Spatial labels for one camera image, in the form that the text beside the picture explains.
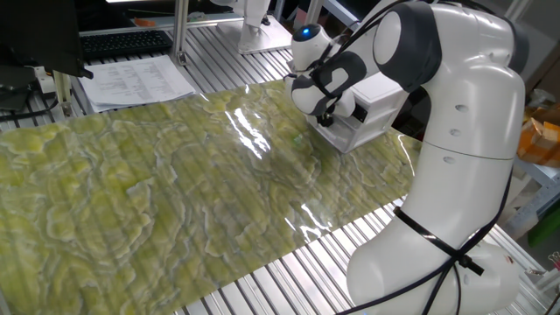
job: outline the green marbled sheet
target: green marbled sheet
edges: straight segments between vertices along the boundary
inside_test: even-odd
[[[169,315],[403,196],[420,144],[341,155],[281,81],[0,134],[15,314]]]

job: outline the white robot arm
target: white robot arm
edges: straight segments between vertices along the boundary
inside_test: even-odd
[[[337,46],[318,25],[297,31],[294,74],[286,80],[291,99],[323,122],[320,128],[331,128],[329,116],[350,116],[354,97],[349,88],[377,72],[407,92],[423,87],[431,100],[405,203],[349,263],[348,290],[363,306],[352,312],[499,310],[517,295],[517,267],[503,249],[476,243],[505,202],[521,133],[525,89],[518,73],[527,60],[528,41],[513,24],[477,10],[382,1],[387,3],[393,3],[390,9],[378,6],[366,17],[351,45]],[[455,262],[462,267],[448,275]],[[440,279],[434,276],[441,271]]]
[[[261,21],[266,17],[270,0],[210,0],[213,4],[230,6],[236,14],[245,18],[245,24],[261,27]]]

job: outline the keyboard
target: keyboard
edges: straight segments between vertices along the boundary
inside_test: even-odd
[[[84,59],[122,56],[129,53],[154,53],[171,48],[173,42],[164,31],[133,31],[90,35],[80,38]]]

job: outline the orange object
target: orange object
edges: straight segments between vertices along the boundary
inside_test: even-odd
[[[155,21],[150,21],[143,18],[134,17],[134,24],[142,27],[156,26]]]
[[[539,108],[523,125],[517,156],[526,162],[560,167],[560,106]]]

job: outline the metal frame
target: metal frame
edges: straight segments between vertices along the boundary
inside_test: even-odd
[[[350,30],[356,31],[360,27],[360,20],[337,0],[326,0],[325,9],[333,14],[342,24]]]
[[[505,17],[516,22],[527,11],[533,0],[514,0],[507,8]]]
[[[175,2],[175,25],[173,26],[173,54],[172,58],[181,66],[187,64],[186,61],[186,27],[189,15],[189,0],[177,0]]]
[[[316,24],[319,21],[319,14],[324,4],[325,0],[311,0],[309,10],[307,10],[307,16],[305,17],[306,25]]]
[[[285,0],[277,0],[276,7],[274,8],[274,18],[278,22],[282,22],[282,12],[284,11]]]

